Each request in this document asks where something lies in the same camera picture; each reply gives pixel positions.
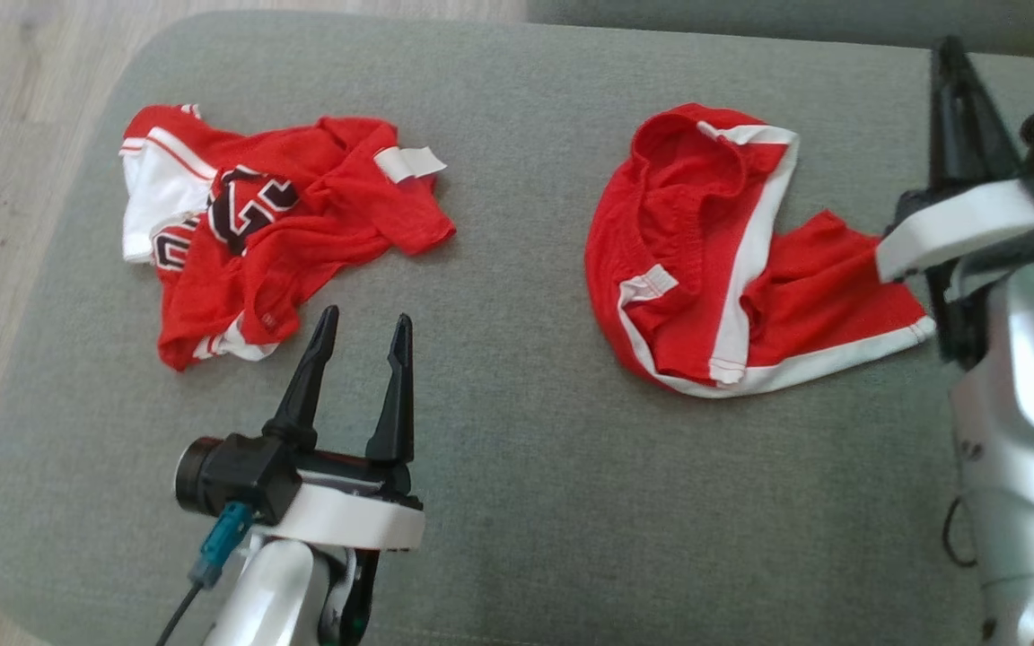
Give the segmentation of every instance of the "black cable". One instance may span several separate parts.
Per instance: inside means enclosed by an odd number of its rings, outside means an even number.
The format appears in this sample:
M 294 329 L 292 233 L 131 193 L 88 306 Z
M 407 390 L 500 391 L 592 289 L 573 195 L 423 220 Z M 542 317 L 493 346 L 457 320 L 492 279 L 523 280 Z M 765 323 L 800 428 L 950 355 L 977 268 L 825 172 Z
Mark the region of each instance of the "black cable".
M 948 506 L 948 516 L 944 518 L 944 529 L 940 532 L 940 543 L 944 546 L 944 553 L 947 553 L 949 559 L 957 567 L 975 567 L 976 559 L 974 557 L 967 561 L 961 559 L 960 554 L 955 554 L 955 548 L 951 547 L 951 521 L 955 518 L 955 511 L 959 510 L 962 501 L 962 496 L 956 495 L 955 500 L 952 500 L 950 506 Z
M 189 605 L 194 602 L 194 596 L 197 596 L 197 593 L 201 591 L 202 584 L 201 581 L 199 581 L 199 583 L 195 583 L 193 587 L 189 589 L 189 592 L 186 593 L 186 596 L 183 601 L 181 601 L 181 604 L 178 605 L 178 609 L 175 610 L 174 616 L 170 617 L 170 621 L 165 624 L 165 627 L 161 629 L 161 637 L 159 637 L 159 641 L 157 641 L 155 646 L 165 646 L 166 641 L 170 639 L 170 634 L 174 633 L 174 629 L 178 626 L 178 622 L 181 621 L 181 615 L 186 614 L 186 609 L 189 609 Z

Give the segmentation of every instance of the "jersey number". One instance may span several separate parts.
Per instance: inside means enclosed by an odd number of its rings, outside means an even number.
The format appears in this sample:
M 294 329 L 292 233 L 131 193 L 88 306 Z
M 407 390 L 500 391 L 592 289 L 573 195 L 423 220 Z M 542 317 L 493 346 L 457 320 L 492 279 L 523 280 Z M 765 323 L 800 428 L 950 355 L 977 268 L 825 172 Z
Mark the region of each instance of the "jersey number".
M 154 237 L 154 260 L 161 269 L 181 271 L 186 266 L 189 241 L 197 228 L 197 218 L 187 217 L 180 223 L 166 226 Z
M 286 212 L 298 204 L 298 193 L 291 180 L 270 180 L 258 191 L 262 202 L 248 201 L 235 213 L 235 181 L 254 177 L 255 174 L 237 168 L 221 176 L 221 195 L 210 202 L 208 216 L 210 229 L 219 241 L 225 242 L 230 253 L 241 255 L 246 249 L 246 238 L 262 229 L 275 214 Z

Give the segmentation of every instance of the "camera lens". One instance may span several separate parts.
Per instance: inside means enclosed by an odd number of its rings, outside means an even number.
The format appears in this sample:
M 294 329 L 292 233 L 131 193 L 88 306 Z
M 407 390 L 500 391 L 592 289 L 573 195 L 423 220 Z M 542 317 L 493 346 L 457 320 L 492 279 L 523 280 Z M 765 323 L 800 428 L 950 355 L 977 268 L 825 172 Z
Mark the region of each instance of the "camera lens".
M 214 516 L 206 495 L 202 491 L 202 470 L 206 459 L 221 444 L 218 438 L 197 438 L 178 459 L 178 469 L 174 474 L 174 498 L 183 510 L 195 514 Z

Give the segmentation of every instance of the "gray cushion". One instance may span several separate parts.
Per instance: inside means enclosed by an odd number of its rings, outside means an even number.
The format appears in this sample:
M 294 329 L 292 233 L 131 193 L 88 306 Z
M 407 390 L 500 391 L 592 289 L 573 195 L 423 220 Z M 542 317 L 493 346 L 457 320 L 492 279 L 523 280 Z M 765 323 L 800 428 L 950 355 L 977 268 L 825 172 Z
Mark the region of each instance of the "gray cushion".
M 528 0 L 528 20 L 906 48 L 953 33 L 972 51 L 1034 57 L 1034 0 Z
M 1034 60 L 977 57 L 1010 122 Z M 0 606 L 58 645 L 151 643 L 210 525 L 172 498 L 202 434 L 251 433 L 307 332 L 270 359 L 159 363 L 160 287 L 120 260 L 116 154 L 147 103 L 215 126 L 368 114 L 449 163 L 459 233 L 345 271 L 320 444 L 376 422 L 394 320 L 416 327 L 424 546 L 385 557 L 369 643 L 969 643 L 972 575 L 940 551 L 949 413 L 930 347 L 767 396 L 631 376 L 592 320 L 582 249 L 630 136 L 686 101 L 801 135 L 780 225 L 880 232 L 926 175 L 927 54 L 540 25 L 212 13 L 120 80 L 18 335 L 0 404 Z M 233 578 L 177 643 L 196 643 Z

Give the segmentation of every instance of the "robotic arm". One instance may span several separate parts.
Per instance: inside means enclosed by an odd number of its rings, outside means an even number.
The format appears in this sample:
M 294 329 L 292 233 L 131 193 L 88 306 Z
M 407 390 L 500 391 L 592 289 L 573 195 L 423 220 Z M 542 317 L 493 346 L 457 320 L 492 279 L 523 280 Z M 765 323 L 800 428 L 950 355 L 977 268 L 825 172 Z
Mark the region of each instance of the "robotic arm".
M 883 281 L 924 274 L 941 357 L 964 375 L 951 392 L 963 504 L 983 593 L 983 646 L 1034 646 L 1034 116 L 1018 158 L 959 40 L 933 52 L 926 189 L 902 196 L 877 250 Z M 370 617 L 382 552 L 417 548 L 422 503 L 410 495 L 413 328 L 398 319 L 382 419 L 364 457 L 316 450 L 313 417 L 337 334 L 324 312 L 262 436 L 199 438 L 175 492 L 217 525 L 190 572 L 192 591 L 249 541 L 235 591 L 207 646 L 356 646 Z
M 193 589 L 159 644 L 197 589 L 211 588 L 230 552 L 248 540 L 242 576 L 207 646 L 357 646 L 369 625 L 378 556 L 419 547 L 425 515 L 410 495 L 407 466 L 413 322 L 405 314 L 398 319 L 393 375 L 364 457 L 316 450 L 313 417 L 336 335 L 331 306 L 262 436 L 197 438 L 178 462 L 178 503 L 219 520 L 190 572 Z
M 954 37 L 933 52 L 927 189 L 907 192 L 877 250 L 883 281 L 924 274 L 953 386 L 961 498 L 945 521 L 979 568 L 985 646 L 1034 646 L 1034 116 L 1018 158 Z M 947 541 L 972 520 L 976 558 Z

